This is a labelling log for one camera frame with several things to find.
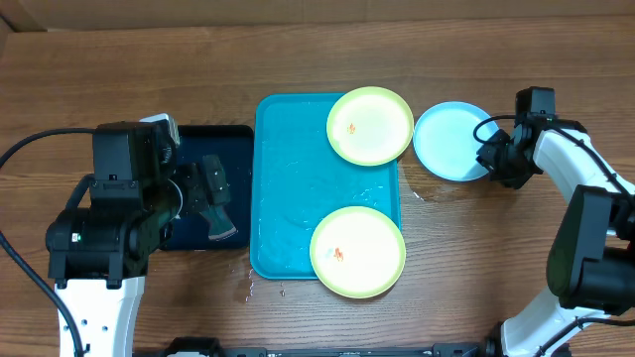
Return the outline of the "yellow plate bottom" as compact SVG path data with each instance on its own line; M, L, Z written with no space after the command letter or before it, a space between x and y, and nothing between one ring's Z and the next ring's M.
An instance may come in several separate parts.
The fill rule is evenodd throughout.
M310 260L317 278L332 292L346 298L374 298L400 278L406 263L405 241L384 213L348 206L317 225Z

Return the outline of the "yellow plate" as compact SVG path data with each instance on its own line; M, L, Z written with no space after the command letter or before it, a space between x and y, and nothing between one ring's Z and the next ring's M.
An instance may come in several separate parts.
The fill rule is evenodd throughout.
M332 292L346 298L374 298L400 278L406 263L405 241L384 213L348 206L317 225L310 260L317 278Z
M353 89L331 107L326 134L333 150L350 163L380 166L410 145L414 115L396 92L378 86Z

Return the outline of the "light blue plate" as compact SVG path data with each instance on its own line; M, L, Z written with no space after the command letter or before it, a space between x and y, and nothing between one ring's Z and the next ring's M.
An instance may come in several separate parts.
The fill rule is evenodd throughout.
M439 103L417 121L413 136L415 153L432 174L452 181L481 179L488 170L477 160L482 144L473 137L474 128L490 115L460 101Z

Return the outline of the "green scrub sponge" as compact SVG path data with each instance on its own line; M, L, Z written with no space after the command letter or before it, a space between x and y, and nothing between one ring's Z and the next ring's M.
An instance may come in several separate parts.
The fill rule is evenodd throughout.
M224 240L237 232L223 206L211 206L208 210L202 211L200 215L207 222L207 236L211 241Z

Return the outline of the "yellow plate top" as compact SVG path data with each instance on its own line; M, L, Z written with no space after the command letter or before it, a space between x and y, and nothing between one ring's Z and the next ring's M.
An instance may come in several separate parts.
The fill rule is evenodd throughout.
M350 163L380 166L410 145L414 115L396 92L378 86L353 89L331 107L326 134L333 150Z

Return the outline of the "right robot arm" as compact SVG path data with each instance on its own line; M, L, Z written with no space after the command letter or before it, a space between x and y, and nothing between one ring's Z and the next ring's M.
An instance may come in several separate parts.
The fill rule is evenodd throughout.
M592 147L585 128L556 119L516 122L482 141L477 161L492 180L520 188L546 174L568 207L547 261L546 287L517 315L499 323L483 356L567 356L568 341L593 324L631 327L634 248L606 244L614 235L634 241L634 186Z

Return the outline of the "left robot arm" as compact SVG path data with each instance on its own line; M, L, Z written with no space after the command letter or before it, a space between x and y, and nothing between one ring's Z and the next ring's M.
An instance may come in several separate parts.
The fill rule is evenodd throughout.
M210 238L235 233L218 156L180 165L179 145L167 115L95 129L94 172L46 234L49 276L64 304L62 356L131 355L149 257L172 238L175 220L201 216Z

